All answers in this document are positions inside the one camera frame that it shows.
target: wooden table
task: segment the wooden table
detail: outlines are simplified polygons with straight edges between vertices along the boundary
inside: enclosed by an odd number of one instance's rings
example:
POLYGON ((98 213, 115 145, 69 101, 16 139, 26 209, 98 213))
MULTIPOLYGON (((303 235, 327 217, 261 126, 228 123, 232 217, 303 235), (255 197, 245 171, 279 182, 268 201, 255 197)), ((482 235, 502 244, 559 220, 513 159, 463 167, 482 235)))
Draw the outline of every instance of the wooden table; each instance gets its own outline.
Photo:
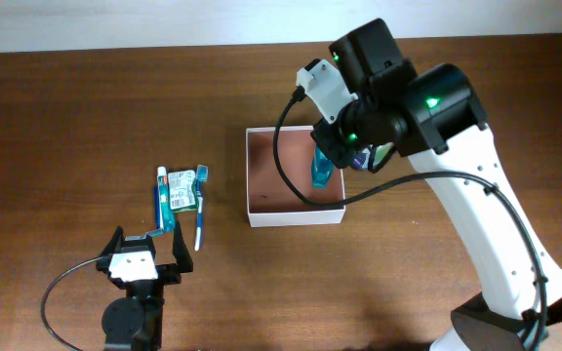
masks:
MULTIPOLYGON (((562 35, 400 40, 418 71, 442 61, 481 97, 519 199, 562 267, 562 35)), ((156 167, 206 164, 205 243, 165 291, 166 350, 341 350, 438 337, 480 286, 424 183, 348 207, 340 225, 252 229, 248 127, 272 126, 298 68, 327 44, 0 55, 0 350, 59 350, 40 297, 96 256, 116 225, 153 227, 156 167)), ((289 124, 318 118, 305 101, 289 124)), ((347 171, 348 194, 412 171, 347 171)), ((193 243, 194 213, 180 214, 193 243)), ((156 240, 170 262, 171 238, 156 240)), ((101 349, 100 318, 123 295, 92 268, 54 290, 54 328, 101 349)), ((562 324, 544 350, 562 350, 562 324)))

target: open box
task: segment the open box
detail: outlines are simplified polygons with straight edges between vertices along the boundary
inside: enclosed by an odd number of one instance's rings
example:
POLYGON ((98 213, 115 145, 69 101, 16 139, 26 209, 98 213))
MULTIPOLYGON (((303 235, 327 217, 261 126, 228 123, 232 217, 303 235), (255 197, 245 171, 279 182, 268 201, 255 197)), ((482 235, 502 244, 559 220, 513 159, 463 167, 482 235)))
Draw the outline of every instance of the open box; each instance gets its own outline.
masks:
MULTIPOLYGON (((344 199, 343 176, 335 169, 324 189, 311 185, 315 142, 311 126, 283 127, 279 133, 279 159, 292 184, 313 201, 344 199)), ((272 156, 274 128, 246 130, 247 213, 252 227, 340 223, 346 206, 318 210, 305 204, 283 182, 272 156)))

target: toothbrush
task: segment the toothbrush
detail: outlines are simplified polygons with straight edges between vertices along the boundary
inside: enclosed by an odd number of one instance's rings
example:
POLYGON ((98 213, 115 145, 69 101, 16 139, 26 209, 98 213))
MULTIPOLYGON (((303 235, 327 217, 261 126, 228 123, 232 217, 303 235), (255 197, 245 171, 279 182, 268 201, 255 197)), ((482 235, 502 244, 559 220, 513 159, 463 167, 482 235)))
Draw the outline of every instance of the toothbrush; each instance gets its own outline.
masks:
POLYGON ((207 166, 199 165, 196 168, 196 197, 199 200, 199 208, 196 214, 196 239, 194 250, 201 249, 201 229, 203 228, 203 195, 201 194, 201 183, 207 181, 207 166))

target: small box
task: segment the small box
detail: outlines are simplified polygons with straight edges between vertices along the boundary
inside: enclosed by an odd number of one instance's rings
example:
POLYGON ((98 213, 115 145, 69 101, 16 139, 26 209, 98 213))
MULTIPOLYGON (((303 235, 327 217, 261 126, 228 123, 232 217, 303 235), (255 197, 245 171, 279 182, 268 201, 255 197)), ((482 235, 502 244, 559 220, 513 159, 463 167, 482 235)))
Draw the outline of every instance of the small box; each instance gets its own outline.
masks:
MULTIPOLYGON (((326 188, 311 185, 315 142, 311 126, 283 127, 279 159, 292 184, 307 198, 332 203, 344 199, 343 176, 335 169, 326 188)), ((321 210, 305 204, 285 184, 274 164, 274 128, 246 130, 247 213, 252 227, 340 223, 346 206, 321 210)))

